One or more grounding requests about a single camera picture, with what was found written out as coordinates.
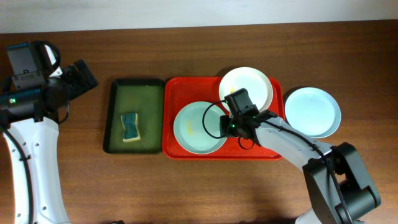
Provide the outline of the mint green plate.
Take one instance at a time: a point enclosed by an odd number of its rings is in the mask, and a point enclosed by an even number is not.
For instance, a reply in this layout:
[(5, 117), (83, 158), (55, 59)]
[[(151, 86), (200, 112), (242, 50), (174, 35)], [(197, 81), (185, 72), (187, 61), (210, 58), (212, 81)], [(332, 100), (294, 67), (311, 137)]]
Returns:
[[(197, 101), (183, 107), (174, 119), (174, 136), (177, 142), (188, 152), (194, 154), (210, 154), (221, 148), (226, 138), (215, 139), (203, 128), (202, 119), (207, 107), (211, 103)], [(221, 136), (220, 118), (224, 111), (217, 106), (212, 106), (205, 116), (207, 131), (215, 136)]]

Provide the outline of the light blue plate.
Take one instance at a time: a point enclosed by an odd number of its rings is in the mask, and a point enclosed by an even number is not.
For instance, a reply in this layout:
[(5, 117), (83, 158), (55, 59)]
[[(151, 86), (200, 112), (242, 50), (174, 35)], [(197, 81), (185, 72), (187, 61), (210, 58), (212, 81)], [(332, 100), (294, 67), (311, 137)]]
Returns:
[(341, 124), (337, 101), (326, 91), (303, 87), (293, 91), (285, 101), (285, 117), (291, 127), (311, 138), (325, 138)]

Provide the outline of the yellow green sponge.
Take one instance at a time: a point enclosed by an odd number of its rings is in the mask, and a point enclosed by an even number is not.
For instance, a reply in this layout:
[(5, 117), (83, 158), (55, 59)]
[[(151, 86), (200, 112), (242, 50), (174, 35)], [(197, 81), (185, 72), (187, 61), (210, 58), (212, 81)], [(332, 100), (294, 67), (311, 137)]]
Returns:
[(138, 114), (128, 113), (121, 115), (123, 133), (123, 142), (139, 141), (141, 135), (138, 128)]

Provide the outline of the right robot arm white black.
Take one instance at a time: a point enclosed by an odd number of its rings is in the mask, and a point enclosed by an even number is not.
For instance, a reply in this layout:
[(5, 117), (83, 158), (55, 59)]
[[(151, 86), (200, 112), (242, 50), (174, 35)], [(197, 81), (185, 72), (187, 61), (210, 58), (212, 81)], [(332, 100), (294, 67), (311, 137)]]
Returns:
[(268, 110), (221, 116), (220, 131), (270, 149), (303, 172), (312, 207), (296, 223), (360, 223), (381, 204), (361, 156), (347, 142), (333, 146), (308, 137)]

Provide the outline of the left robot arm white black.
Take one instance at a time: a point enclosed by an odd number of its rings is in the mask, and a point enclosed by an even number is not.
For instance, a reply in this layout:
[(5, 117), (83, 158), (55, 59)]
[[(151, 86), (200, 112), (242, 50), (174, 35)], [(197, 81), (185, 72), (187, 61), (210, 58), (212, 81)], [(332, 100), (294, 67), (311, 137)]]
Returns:
[(69, 223), (57, 163), (58, 109), (98, 85), (84, 60), (39, 86), (1, 95), (12, 166), (15, 223)]

